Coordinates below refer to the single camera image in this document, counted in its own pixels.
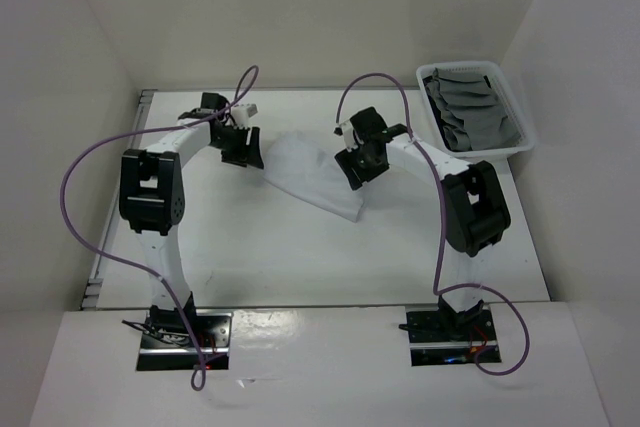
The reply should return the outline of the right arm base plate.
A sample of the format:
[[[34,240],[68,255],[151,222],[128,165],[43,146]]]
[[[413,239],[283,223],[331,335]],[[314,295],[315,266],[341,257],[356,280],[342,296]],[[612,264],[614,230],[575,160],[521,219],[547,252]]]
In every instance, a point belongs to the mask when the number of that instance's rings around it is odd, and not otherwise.
[[[501,354],[491,310],[484,307],[477,319],[457,331],[445,328],[434,306],[406,311],[398,328],[407,334],[412,367],[499,364]]]

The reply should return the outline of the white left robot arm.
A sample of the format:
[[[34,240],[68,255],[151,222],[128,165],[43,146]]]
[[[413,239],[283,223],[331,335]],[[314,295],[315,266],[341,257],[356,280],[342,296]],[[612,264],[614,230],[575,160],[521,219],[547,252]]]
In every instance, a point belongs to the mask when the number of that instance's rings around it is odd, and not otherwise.
[[[200,106],[181,114],[173,130],[144,149],[128,149],[121,158],[119,213],[140,242],[145,266],[156,284],[146,328],[180,347],[198,337],[192,289],[182,267],[178,225],[186,211],[183,167],[212,147],[221,161],[262,169],[260,129],[250,125],[255,104],[227,104],[204,93]]]

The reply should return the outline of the white skirt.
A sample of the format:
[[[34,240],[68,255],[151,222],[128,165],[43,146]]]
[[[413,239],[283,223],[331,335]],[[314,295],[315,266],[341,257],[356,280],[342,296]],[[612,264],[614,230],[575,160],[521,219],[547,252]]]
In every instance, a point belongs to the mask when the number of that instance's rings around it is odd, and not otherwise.
[[[266,182],[294,198],[353,223],[364,197],[353,191],[334,157],[302,132],[280,136],[263,157]]]

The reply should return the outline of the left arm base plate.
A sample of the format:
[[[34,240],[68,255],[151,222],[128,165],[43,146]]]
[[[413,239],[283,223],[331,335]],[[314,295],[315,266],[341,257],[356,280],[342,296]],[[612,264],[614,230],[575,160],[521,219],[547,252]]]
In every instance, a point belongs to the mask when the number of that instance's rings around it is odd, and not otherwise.
[[[198,310],[193,327],[207,370],[227,370],[232,332],[231,312]],[[150,320],[135,323],[141,333],[138,372],[189,371],[199,364],[195,343],[184,327],[168,330],[152,327]]]

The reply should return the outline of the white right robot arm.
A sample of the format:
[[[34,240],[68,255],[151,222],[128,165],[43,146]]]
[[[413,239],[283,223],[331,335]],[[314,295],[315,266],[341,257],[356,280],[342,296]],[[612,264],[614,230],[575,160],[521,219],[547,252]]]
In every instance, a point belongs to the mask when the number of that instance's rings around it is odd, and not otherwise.
[[[412,136],[403,124],[387,125],[373,107],[338,124],[334,134],[345,143],[335,159],[352,190],[392,166],[436,188],[440,240],[433,291],[438,328],[450,340],[463,338],[480,317],[491,248],[511,225],[493,165],[452,157]]]

